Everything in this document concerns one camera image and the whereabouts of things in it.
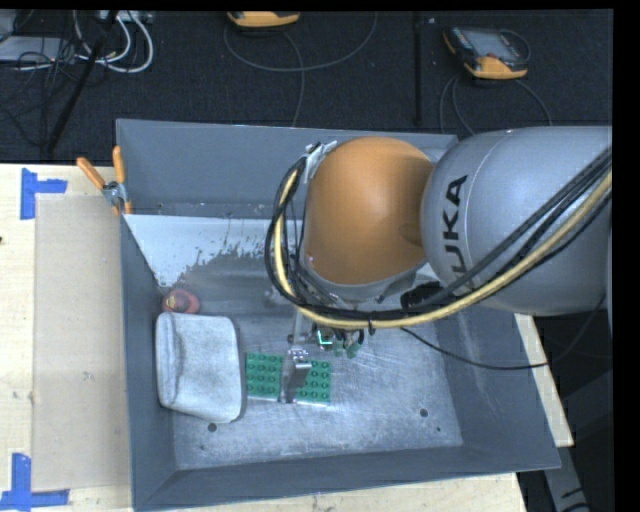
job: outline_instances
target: wooden table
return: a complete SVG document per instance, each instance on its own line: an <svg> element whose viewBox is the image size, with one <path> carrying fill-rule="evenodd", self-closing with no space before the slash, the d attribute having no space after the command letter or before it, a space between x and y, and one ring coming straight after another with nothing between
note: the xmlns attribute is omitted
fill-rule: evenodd
<svg viewBox="0 0 640 512"><path fill-rule="evenodd" d="M111 215L99 191L75 166L0 164L0 490L10 486L11 454L32 455L35 320L35 250L36 220L20 220L21 170L27 167L39 180L59 178L68 182L67 190L57 200L95 197L104 203L105 215ZM113 168L101 167L107 181L115 179ZM77 246L70 240L69 254L82 257L92 247ZM95 286L85 278L83 286ZM119 283L105 294L119 296ZM100 304L95 305L100 314ZM531 362L543 361L544 351L528 316L516 315ZM87 332L86 336L96 333ZM571 431L548 368L534 371L551 430L559 447L573 444ZM55 510L131 510L129 485L71 488L69 504ZM378 489L269 500L207 508L216 511L492 511L526 510L515 474L454 479Z"/></svg>

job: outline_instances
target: black device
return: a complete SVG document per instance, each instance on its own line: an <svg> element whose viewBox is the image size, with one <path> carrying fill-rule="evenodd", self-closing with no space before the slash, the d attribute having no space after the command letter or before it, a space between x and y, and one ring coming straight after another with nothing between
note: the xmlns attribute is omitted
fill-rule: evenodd
<svg viewBox="0 0 640 512"><path fill-rule="evenodd" d="M448 27L443 32L449 50L474 77L509 80L527 74L529 47L510 30Z"/></svg>

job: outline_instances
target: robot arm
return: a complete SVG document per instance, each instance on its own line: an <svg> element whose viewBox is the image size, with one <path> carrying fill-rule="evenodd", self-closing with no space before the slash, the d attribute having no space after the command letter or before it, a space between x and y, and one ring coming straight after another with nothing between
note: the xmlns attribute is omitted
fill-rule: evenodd
<svg viewBox="0 0 640 512"><path fill-rule="evenodd" d="M474 303L564 314L592 309L605 293L610 128L491 132L435 164L395 139L348 141L313 173L300 250L272 257L303 170L287 175L276 199L266 261L281 294L318 325L396 328ZM439 280L435 298L377 307L406 297L424 265Z"/></svg>

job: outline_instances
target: cable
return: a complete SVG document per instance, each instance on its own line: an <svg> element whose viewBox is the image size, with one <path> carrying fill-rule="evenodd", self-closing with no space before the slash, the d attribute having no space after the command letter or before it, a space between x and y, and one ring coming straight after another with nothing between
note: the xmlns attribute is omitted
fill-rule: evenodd
<svg viewBox="0 0 640 512"><path fill-rule="evenodd" d="M292 73L292 72L298 72L298 71L314 71L316 69L325 69L331 66L335 66L336 64L341 64L342 62L345 62L346 60L350 59L351 57L353 57L356 53L358 53L360 50L362 50L362 48L364 48L364 46L369 42L369 39L371 39L371 36L373 35L373 33L376 30L376 25L378 22L378 13L377 11L374 12L373 15L373 23L371 25L371 29L369 30L369 33L367 34L367 36L364 38L364 40L357 46L357 48L355 50L352 50L351 52L349 52L347 55L345 55L344 57L340 57L339 59L330 61L330 62L325 62L322 64L316 64L314 66L300 66L297 68L278 68L278 67L272 67L272 66L263 66L261 64L257 64L255 62L251 62L250 60L245 59L244 57L242 57L241 55L239 55L233 48L231 48L231 45L229 44L229 38L228 38L228 32L229 32L229 25L226 25L224 27L224 31L223 31L223 40L225 43L225 46L227 47L227 50L229 50L229 52L238 60L244 62L245 64L247 64L248 66L257 68L257 69L261 69L263 71L273 71L276 73Z"/></svg>
<svg viewBox="0 0 640 512"><path fill-rule="evenodd" d="M26 51L26 52L23 52L18 57L18 59L16 60L16 67L14 69L16 71L23 71L23 72L38 71L40 69L51 69L54 66L59 67L59 63L66 63L66 61L71 57L71 51L70 50L72 49L72 44L70 42L70 38L69 38L69 40L65 39L66 23L67 23L67 19L65 18L65 28L63 28L63 30L62 30L60 41L58 43L58 51L56 52L56 56L55 57L49 57L48 55L46 55L44 53L45 40L44 40L44 37L43 37L42 38L41 50L39 52L37 52L37 51ZM22 60L25 57L28 57L28 56L40 57L43 62L42 63L36 62L32 66L23 66L23 65L21 65Z"/></svg>
<svg viewBox="0 0 640 512"><path fill-rule="evenodd" d="M516 266L505 272L503 275L494 278L488 283L484 284L482 287L477 290L469 293L462 299L457 300L456 302L444 306L436 311L432 311L430 313L419 314L415 316L409 316L407 318L397 319L397 320L345 320L345 319L336 319L332 317L327 317L323 315L319 315L306 307L296 305L295 307L306 317L315 321L318 324L327 325L329 327L335 327L340 329L366 329L369 327L378 329L378 328L397 328L397 327L407 327L411 325L416 325L419 323L431 322L434 320L438 320L449 316L457 311L460 311L471 304L481 301L482 299L489 297L490 295L496 293L501 288L508 285L513 279L523 274L527 270L529 270L532 266L534 266L537 261L539 261L544 255L549 252L549 250L555 246L558 242L564 238L593 208L598 201L605 195L608 189L612 185L612 169L610 169L605 176L605 178L599 183L599 185L591 192L591 194L585 199L582 203L581 207L578 208L573 214L547 239L545 240L539 247L533 250L527 257L525 257L521 262L519 262ZM289 193L295 189L294 185L297 184L296 178L299 177L301 170L298 167L294 166L290 172L290 175L285 183L285 187L283 189L283 194L279 198L279 205L282 206L285 198L289 195ZM274 245L276 248L281 247L281 239L282 239L282 215L280 214L275 221L274 228ZM265 244L265 254L270 251L270 247ZM275 275L278 279L279 285L284 289L288 295L295 297L293 295L293 290L291 285L286 279L286 272L284 270L284 265L282 261L282 254L280 250L274 251L274 260L275 260Z"/></svg>
<svg viewBox="0 0 640 512"><path fill-rule="evenodd" d="M491 364L485 364L485 363L480 363L478 361L474 361L472 359L467 359L466 357L462 357L458 354L454 354L453 352L449 352L448 350L445 350L443 348L438 347L437 345L434 345L433 343L427 341L425 338L423 338L422 336L416 334L415 332L411 331L410 329L407 329L406 327L400 327L401 331L406 332L407 334L410 334L411 336L413 336L415 339L417 339L418 341L424 343L425 345L427 345L428 347L440 352L441 354L445 354L446 356L449 356L457 361L461 361L463 363L466 364L470 364L471 366L477 366L478 368L484 368L486 370L531 370L533 368L540 368L542 366L548 366L549 362L545 361L544 363L535 363L535 364L523 364L523 365L515 365L515 366L494 366Z"/></svg>
<svg viewBox="0 0 640 512"><path fill-rule="evenodd" d="M598 304L596 305L596 307L593 308L593 310L591 311L591 313L589 314L585 322L582 324L582 327L580 327L580 330L578 331L578 333L574 336L571 343L569 343L569 345L562 351L562 353L558 357L551 358L551 361L553 362L553 364L559 363L571 353L571 351L578 344L578 342L580 341L584 333L587 332L587 329L591 325L591 322L593 322L594 318L596 317L596 314L598 313L598 311L600 311L602 304L604 304L606 297L607 297L606 294L604 294L600 299L600 301L598 301Z"/></svg>
<svg viewBox="0 0 640 512"><path fill-rule="evenodd" d="M445 95L446 95L447 91L449 90L449 87L451 87L451 104L453 106L453 111L455 112L456 117L458 118L458 121L460 121L460 123L462 124L464 129L467 130L467 132L469 132L470 135L475 135L475 133L476 133L475 130L473 130L473 128L471 128L471 126L462 117L462 114L460 112L460 107L458 106L456 90L457 90L457 87L458 87L458 83L460 82L460 78L463 76L463 74L464 74L463 72L460 72L457 75L453 75L445 83L444 87L442 88L442 93L440 94L440 102L439 102L439 117L440 117L440 132L443 133L443 134L445 133L445 131L444 131L444 100L445 100ZM507 80L507 81L508 82L515 82L520 87L522 87L525 91L527 91L533 97L533 99L536 101L536 103L538 103L540 108L542 109L542 111L543 111L543 113L544 113L544 115L546 117L547 125L548 126L553 126L553 120L551 118L551 113L549 112L549 109L547 108L545 103L542 101L540 96L538 96L530 86L525 84L522 81L522 79Z"/></svg>
<svg viewBox="0 0 640 512"><path fill-rule="evenodd" d="M107 14L107 24L111 25L110 28L113 27L113 23L115 21L115 18L118 14L117 10L114 9L110 9L108 11ZM67 104L64 106L64 109L62 111L62 113L60 114L60 116L58 117L58 120L56 121L55 126L53 127L53 131L50 137L50 140L47 142L47 145L45 147L45 154L46 156L52 160L53 159L53 154L54 154L54 150L56 148L56 145L58 144L58 141L60 140L60 137L62 136L62 132L64 131L67 122L69 121L69 118L71 117L71 113L73 112L73 109L78 101L78 98L80 97L80 94L82 93L82 89L84 87L84 84L86 83L86 81L89 78L89 74L91 73L91 71L93 70L93 67L95 65L95 60L98 56L98 53L100 53L102 51L102 48L107 40L109 36L109 31L105 31L100 35L100 38L98 39L98 41L96 42L96 44L94 45L93 49L91 50L91 59L89 59L89 62L87 63L87 65L85 66L85 68L82 70L82 75L80 77L80 80L78 80L72 94L71 94L71 98L69 99L69 101L67 102Z"/></svg>
<svg viewBox="0 0 640 512"><path fill-rule="evenodd" d="M586 218L586 220L584 221L584 224L580 227L580 229L576 230L575 233L573 233L569 238L567 238L567 240L562 244L560 244L556 249L554 249L553 251L550 251L544 258L542 258L536 264L536 267L543 265L544 263L549 261L551 258L555 257L559 252L564 250L569 244L571 244L585 229L589 227L589 225L598 217L600 212L604 210L604 208L609 204L610 201L611 201L611 191L605 194L600 204L591 210L591 212L589 213L589 216Z"/></svg>
<svg viewBox="0 0 640 512"><path fill-rule="evenodd" d="M584 192L586 192L586 190L590 186L593 185L593 183L595 183L595 181L598 178L601 178L604 175L604 172L610 165L611 165L610 152L605 151L603 155L600 155L598 158L596 158L595 164L587 167L586 171L589 171L590 168L593 169L591 172L579 173L573 180L567 183L567 185L565 185L558 193L556 193L551 199L549 199L544 205L542 205L542 207L540 207L531 217L529 217L529 219L527 219L516 230L514 230L511 233L511 235L509 235L500 244L494 247L493 250L491 250L486 256L484 256L470 270L465 272L462 276L454 280L452 283L447 285L442 290L430 296L428 299L422 301L420 304L415 305L414 308L419 309L424 306L438 304L439 302L449 297L451 294L454 294L460 287L471 282L471 280L476 275L478 275L485 268L487 268L494 261L496 261L511 245L513 245L513 243L515 243L515 241L518 238L520 238L525 232L527 232L532 226L534 226L541 218L543 218L544 215L546 215L551 208L559 204L559 206L556 207L556 210L554 211L553 215L549 216L546 219L546 221L538 228L538 230L536 230L534 235L527 240L527 242L523 246L523 249L520 250L519 254L516 255L512 259L512 261L509 262L507 265L504 265L496 273L496 275L501 275L504 272L506 272L509 268L512 268L513 266L515 266L518 263L518 261L521 261L522 258L526 256L526 254L531 250L531 247L533 246L532 243L534 241L537 242L539 238L542 236L542 234L544 234L547 231L547 229L551 227L551 223L550 222L548 223L547 221L551 219L556 220L573 203L573 201L571 201L571 202L566 202L563 205L562 198L569 197L570 199L577 200ZM572 194L573 192L575 192L574 197L572 197L571 195L567 195L567 194ZM575 233L574 235L572 235L572 237L568 241L563 243L554 251L548 253L542 260L540 260L538 264L536 264L536 266L546 261L548 258L557 254L557 252L559 252L562 248L566 247L568 243L571 240L573 240L580 232L581 231Z"/></svg>
<svg viewBox="0 0 640 512"><path fill-rule="evenodd" d="M567 211L571 205L576 201L593 183L595 183L597 176L593 176L593 179L585 181L581 186L576 187L569 194L567 194L562 201L558 204L556 209L552 211L544 221L536 228L534 233L527 239L526 243L522 246L520 251L509 261L507 262L501 270L498 271L498 274L505 272L508 268L514 266L518 261L520 261L523 257L527 255L527 253L535 246L536 243L544 236L544 234L551 228L552 224L558 220L565 211ZM545 256L538 265L543 262L549 260L553 256L555 256L558 252L560 252L564 247L566 247L571 241L573 241L580 233L586 229L586 227L591 224L598 216L598 214L602 211L602 209L608 204L611 199L611 194L608 193L603 197L603 201L596 207L594 207L591 212L589 212L589 216L583 226L574 233L571 238L569 238L562 246L558 247L554 251L550 252Z"/></svg>
<svg viewBox="0 0 640 512"><path fill-rule="evenodd" d="M53 58L53 62L51 63L51 65L42 67L42 69L48 69L48 73L46 74L46 76L43 77L43 82L41 84L41 101L40 102L18 113L11 112L11 110L7 106L0 103L0 109L6 113L6 116L0 118L0 121L5 121L7 119L10 120L14 124L14 126L17 128L20 135L27 141L27 143L31 144L32 146L36 146L40 149L42 149L47 143L47 140L46 140L47 109L49 108L49 103L55 95L57 95L64 89L64 83L56 89L56 79L58 76L58 72L62 71L62 67L64 65L64 61L66 60L66 57L68 56L68 53L69 53L68 50L70 49L70 47L71 47L70 43L68 41L65 41L65 38L62 37L58 46L57 55L55 58ZM19 87L18 90L14 91L10 96L4 98L5 101L8 101L18 96L18 94L20 94L25 89L25 87L33 79L33 77L36 76L37 74L36 66L21 66L22 60L24 58L33 57L33 56L39 56L47 60L49 59L49 57L43 54L42 52L27 51L22 53L18 57L17 66L18 68L24 69L25 71L30 71L31 74L29 75L27 80ZM18 117L28 114L38 108L41 109L41 113L40 113L41 132L40 132L39 140L35 140L27 133L27 130L25 130L25 128L20 124L20 122L18 121Z"/></svg>
<svg viewBox="0 0 640 512"><path fill-rule="evenodd" d="M552 345L557 345L560 349L566 349L568 345L563 344L558 341L556 338L549 336L548 334L544 335L544 341L546 343L551 343ZM580 354L581 356L591 357L593 359L612 359L613 356L610 354L596 354L594 352L587 352L586 350L578 350L577 348L573 348L571 350L573 354Z"/></svg>
<svg viewBox="0 0 640 512"><path fill-rule="evenodd" d="M556 204L558 203L558 201L560 201L560 199L562 199L562 197L572 191L572 190L576 190L579 189L580 191L586 190L585 184L584 184L584 180L588 179L588 180L595 180L597 179L598 176L600 176L601 174L604 173L604 171L606 171L608 165L610 164L610 159L607 158L610 155L610 151L605 151L603 152L602 155L600 155L598 158L596 158L596 160L594 162L592 162L589 166L587 166L586 169L584 169L583 171L581 171L581 173L578 174L578 176L576 176L573 180L571 180L569 183L567 183L562 190L560 190L558 193L556 193L554 195L554 197L552 197L545 205L543 205L542 207L540 207L537 212L535 212L529 219L527 219L524 223L521 224L521 226L516 229L509 237L507 237L501 244L499 244L497 247L495 247L487 256L485 256L485 258L483 258L480 262L478 262L476 265L474 265L474 267L469 270L467 273L465 273L463 276L461 276L460 278L458 278L455 282L451 283L449 286L447 286L446 288L442 289L440 292L436 293L435 295L432 295L431 297L429 297L426 300L423 300L421 303L412 306L411 308L405 308L403 310L395 310L395 311L385 311L383 314L379 314L378 317L380 319L382 319L382 317L384 317L384 319L397 319L397 318L404 318L407 316L407 309L411 310L411 309L417 309L417 312L424 312L422 310L422 306L424 305L428 305L428 304L433 304L433 303L437 303L437 301L441 301L442 299L446 299L447 297L449 297L450 294L452 294L453 292L455 292L460 286L466 284L468 281L470 281L478 272L482 271L486 266L488 266L489 264L493 263L493 261L495 261L495 259L497 259L506 249L508 249L508 247L510 245L512 245L517 238L519 238L522 234L524 234L529 228L531 228L533 225L535 225L535 223L538 222L539 219L541 219L546 213L547 211L549 211L552 207L556 206ZM281 195L281 191L283 189L284 183L286 182L286 180L288 179L288 177L291 175L291 173L295 170L295 165L292 169L290 169L287 172L287 175L285 176L285 178L282 180L278 193L276 195L276 197L280 197ZM590 185L592 184L594 181L588 181L586 185ZM288 203L290 201L289 198L287 198L285 200L285 204ZM277 212L278 208L277 205L274 205L274 212ZM277 213L274 213L273 218L275 219L277 217ZM273 234L273 225L270 225L269 229L267 230L267 245L269 245L271 243L271 237ZM276 286L276 288L278 288L278 283L277 280L275 279L275 275L271 269L271 262L270 262L270 258L265 258L265 265L267 267L267 273L269 274L270 279L272 280L272 282L274 283L274 286ZM304 301L297 301L295 298L292 298L290 296L288 296L287 292L282 289L281 287L278 288L278 290L280 291L281 294L283 294L285 297L289 298L289 300L291 300L293 303L298 304L298 305L302 305L302 306L308 306L311 307L310 305L306 304ZM365 313L365 312L361 312L361 311L354 311L354 310L348 310L348 311L344 311L344 310L336 310L335 308L328 308L328 307L322 307L319 308L318 306L313 306L313 309L316 312L322 312L322 313L328 313L328 314L337 314L338 316L346 316L352 319L366 319L369 320L369 315L370 313ZM397 314L393 317L389 316L389 313L400 313L400 316L398 316Z"/></svg>
<svg viewBox="0 0 640 512"><path fill-rule="evenodd" d="M84 36L83 36L82 31L80 29L80 24L78 23L77 11L75 9L72 11L72 15L73 15L73 20L74 20L74 30L76 32L76 35L81 40L81 44L82 44L83 49L86 52L90 53L91 52L91 48L89 47L89 45L84 40ZM114 57L105 56L105 57L98 58L96 60L96 64L104 66L107 69L109 69L111 71L115 71L117 73L128 73L128 74L140 73L140 72L146 70L151 65L151 63L153 62L154 51L155 51L154 50L154 45L153 45L153 39L151 38L151 34L147 30L147 28L144 26L144 24L140 21L139 16L136 16L136 15L132 14L131 11L129 11L129 17L138 26L138 28L140 29L140 31L144 35L145 42L147 44L147 49L148 49L147 58L146 58L145 62L143 64L141 64L140 66L131 67L131 68L130 67L114 66L112 64L113 62L120 61L124 57L126 57L129 54L129 52L131 51L131 48L132 48L131 34L129 33L129 29L126 27L125 23L122 21L121 16L118 15L116 17L116 21L118 22L118 24L120 25L120 27L123 30L123 33L125 34L125 38L126 38L125 48L124 48L124 50L122 52L120 52L120 54L118 54L118 55L116 55ZM88 60L89 59L88 56L82 55L82 54L77 54L76 57L78 57L79 59L82 59L82 60Z"/></svg>
<svg viewBox="0 0 640 512"><path fill-rule="evenodd" d="M80 25L78 23L78 15L77 15L77 12L76 12L75 9L73 9L73 11L72 11L72 16L73 16L74 29L75 29L76 35L78 36L78 39L80 39L82 47L85 49L85 51L87 53L91 53L91 48L89 47L87 42L84 40L84 37L83 37L82 32L80 30ZM122 33L125 36L126 43L125 43L124 50L122 50L122 52L120 52L120 54L118 54L118 55L116 55L114 57L110 57L109 55L107 55L105 57L101 57L101 58L96 60L96 62L98 62L98 63L109 64L111 62L117 62L117 61L123 59L124 57L126 57L129 54L129 50L131 50L131 34L129 33L129 29L127 29L127 26L124 24L124 22L122 21L122 18L120 16L118 16L116 18L116 21L120 25L120 28L122 29ZM78 57L81 60L89 60L89 57L87 55L76 54L76 57Z"/></svg>
<svg viewBox="0 0 640 512"><path fill-rule="evenodd" d="M298 122L298 116L300 115L300 109L302 107L302 98L304 96L305 70L304 70L304 63L302 61L302 54L300 53L300 50L298 49L298 46L296 45L295 41L291 39L291 36L289 36L289 34L287 34L286 32L283 32L282 35L284 35L284 37L287 39L287 41L289 41L289 43L293 47L293 50L296 52L296 55L298 57L298 63L300 64L300 95L298 96L298 104L296 106L296 112L293 115L293 121L291 121L291 126L295 127L296 123Z"/></svg>

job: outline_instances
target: blue tape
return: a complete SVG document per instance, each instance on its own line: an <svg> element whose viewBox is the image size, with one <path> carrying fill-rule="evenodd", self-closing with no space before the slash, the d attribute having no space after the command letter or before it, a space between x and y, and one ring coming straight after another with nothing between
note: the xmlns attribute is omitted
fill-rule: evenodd
<svg viewBox="0 0 640 512"><path fill-rule="evenodd" d="M38 181L38 175L35 172L23 167L20 219L33 219L36 216L36 194L64 194L66 190L65 180Z"/></svg>
<svg viewBox="0 0 640 512"><path fill-rule="evenodd" d="M66 505L69 490L31 492L31 458L21 453L11 455L11 490L0 496L0 510L30 512L32 507Z"/></svg>

